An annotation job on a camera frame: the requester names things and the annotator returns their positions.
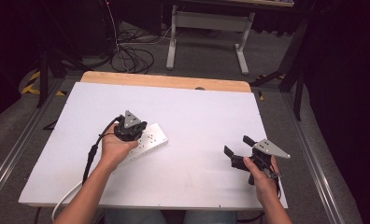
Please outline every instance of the hand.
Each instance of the hand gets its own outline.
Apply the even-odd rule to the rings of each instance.
[[[255,187],[257,188],[257,198],[262,205],[265,205],[268,201],[278,200],[278,189],[276,186],[275,179],[269,178],[266,174],[255,165],[255,163],[248,157],[243,158],[247,168],[251,171],[254,176]],[[279,172],[276,158],[272,156],[272,165],[276,172]]]
[[[114,171],[118,164],[123,161],[129,152],[138,146],[137,141],[123,142],[114,133],[114,127],[118,124],[112,124],[103,138],[103,152],[100,163],[107,165],[110,171]]]

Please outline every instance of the wrist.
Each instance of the wrist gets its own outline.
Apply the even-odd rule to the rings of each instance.
[[[260,202],[263,208],[272,206],[275,204],[281,204],[280,199],[276,194],[267,194],[260,198]]]
[[[110,174],[116,169],[117,165],[118,164],[114,164],[113,162],[105,160],[105,159],[102,158],[98,162],[96,168],[99,168],[99,169],[103,170],[105,173]]]

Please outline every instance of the metal stand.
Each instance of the metal stand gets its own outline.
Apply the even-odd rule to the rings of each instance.
[[[199,29],[214,29],[224,31],[243,32],[240,44],[235,44],[235,52],[240,64],[241,73],[247,75],[246,59],[244,58],[243,49],[249,37],[249,29],[251,28],[254,13],[250,13],[249,17],[233,17],[222,15],[211,15],[192,12],[178,12],[177,6],[173,6],[171,16],[171,38],[168,49],[166,68],[172,70],[174,68],[174,60],[176,57],[176,30],[177,27],[189,27]]]

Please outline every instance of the table leg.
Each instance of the table leg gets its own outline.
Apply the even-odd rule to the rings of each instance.
[[[173,6],[173,11],[171,15],[171,37],[170,46],[168,49],[167,64],[166,68],[172,70],[174,68],[174,59],[176,58],[176,18],[177,18],[177,6]]]
[[[235,44],[235,52],[237,54],[238,62],[240,63],[241,73],[243,75],[249,74],[249,69],[247,68],[246,59],[244,58],[243,49],[246,45],[247,38],[249,37],[249,29],[251,28],[252,21],[254,20],[255,13],[249,14],[249,20],[246,22],[246,25],[244,27],[243,31],[243,37],[240,44]]]

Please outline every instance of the yellow tape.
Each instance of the yellow tape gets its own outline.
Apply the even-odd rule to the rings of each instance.
[[[36,83],[36,79],[40,76],[40,72],[35,72],[28,81],[27,85],[22,89],[21,93],[31,93],[35,95],[40,94],[40,90],[33,89],[34,83]],[[66,96],[67,91],[57,91],[56,95],[58,96]]]

